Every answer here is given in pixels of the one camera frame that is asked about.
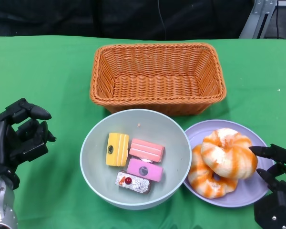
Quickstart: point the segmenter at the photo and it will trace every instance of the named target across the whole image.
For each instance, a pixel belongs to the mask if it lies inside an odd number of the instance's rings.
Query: orange wicker basket
[[[196,115],[225,96],[222,69],[209,44],[108,45],[95,54],[90,98],[112,113],[144,108]]]

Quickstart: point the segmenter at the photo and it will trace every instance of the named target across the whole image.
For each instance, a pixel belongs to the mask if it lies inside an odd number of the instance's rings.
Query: green table surface
[[[47,109],[57,137],[49,153],[19,166],[14,208],[20,229],[259,229],[253,205],[213,206],[185,186],[152,209],[119,209],[98,197],[80,170],[88,132],[109,113],[89,99],[93,56],[106,44],[87,37],[0,38],[0,113],[25,97]],[[247,126],[286,148],[286,40],[209,40],[219,55],[226,99],[198,116],[174,117],[183,129],[208,119]]]

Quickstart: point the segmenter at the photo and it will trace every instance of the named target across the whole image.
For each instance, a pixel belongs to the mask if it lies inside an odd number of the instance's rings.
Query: black curtain
[[[252,0],[159,0],[167,40],[238,38]],[[157,0],[0,0],[0,36],[164,40]]]

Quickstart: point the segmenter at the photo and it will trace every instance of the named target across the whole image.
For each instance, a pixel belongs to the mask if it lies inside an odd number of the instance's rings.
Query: orange swirled bagel
[[[257,157],[247,136],[229,128],[215,130],[202,143],[203,161],[218,175],[245,179],[254,173]]]
[[[201,158],[202,145],[197,145],[192,150],[192,164],[187,178],[192,188],[206,198],[223,197],[228,192],[233,192],[237,186],[237,179],[221,177],[214,179],[214,172]]]

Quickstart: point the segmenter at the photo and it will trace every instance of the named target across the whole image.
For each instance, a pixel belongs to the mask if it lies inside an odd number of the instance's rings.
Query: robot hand
[[[272,193],[254,204],[255,221],[264,229],[286,229],[286,182],[276,179],[286,174],[286,149],[274,144],[270,147],[252,146],[250,149],[256,156],[276,162],[267,171],[256,170]]]
[[[13,124],[23,123],[15,131]],[[17,228],[17,218],[13,211],[14,189],[20,180],[16,175],[18,165],[32,161],[48,152],[47,141],[56,138],[48,130],[46,121],[51,115],[43,108],[28,103],[24,98],[8,106],[0,114],[0,225]]]

